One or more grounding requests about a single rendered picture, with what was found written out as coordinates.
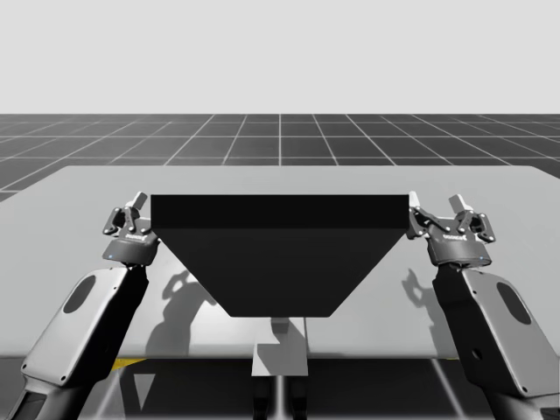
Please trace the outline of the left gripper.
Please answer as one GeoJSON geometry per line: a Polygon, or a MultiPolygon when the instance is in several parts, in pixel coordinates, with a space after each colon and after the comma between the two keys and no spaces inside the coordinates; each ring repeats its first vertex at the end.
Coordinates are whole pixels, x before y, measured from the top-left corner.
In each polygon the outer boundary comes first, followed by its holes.
{"type": "Polygon", "coordinates": [[[158,237],[137,225],[140,210],[147,199],[144,192],[138,192],[125,206],[111,211],[102,233],[115,238],[103,252],[103,259],[126,266],[149,266],[153,263],[158,252],[158,237]]]}

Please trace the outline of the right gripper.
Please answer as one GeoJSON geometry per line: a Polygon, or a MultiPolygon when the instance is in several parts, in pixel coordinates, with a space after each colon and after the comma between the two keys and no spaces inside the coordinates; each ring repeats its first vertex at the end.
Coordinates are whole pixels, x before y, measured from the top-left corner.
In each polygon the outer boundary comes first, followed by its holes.
{"type": "Polygon", "coordinates": [[[451,228],[421,207],[415,191],[409,192],[409,227],[406,237],[409,240],[428,238],[428,254],[434,266],[449,263],[460,267],[490,265],[491,257],[484,242],[495,242],[496,238],[487,215],[477,213],[467,205],[461,194],[451,196],[449,202],[456,214],[456,230],[460,234],[449,234],[451,228]],[[431,227],[438,230],[429,233],[431,227]]]}

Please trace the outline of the grey stand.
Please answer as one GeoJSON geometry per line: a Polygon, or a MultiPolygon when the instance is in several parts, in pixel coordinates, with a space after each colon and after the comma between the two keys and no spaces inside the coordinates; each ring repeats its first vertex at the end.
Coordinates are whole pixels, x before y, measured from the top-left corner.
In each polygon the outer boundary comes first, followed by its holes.
{"type": "Polygon", "coordinates": [[[251,374],[306,377],[307,360],[305,318],[269,318],[255,336],[251,374]]]}

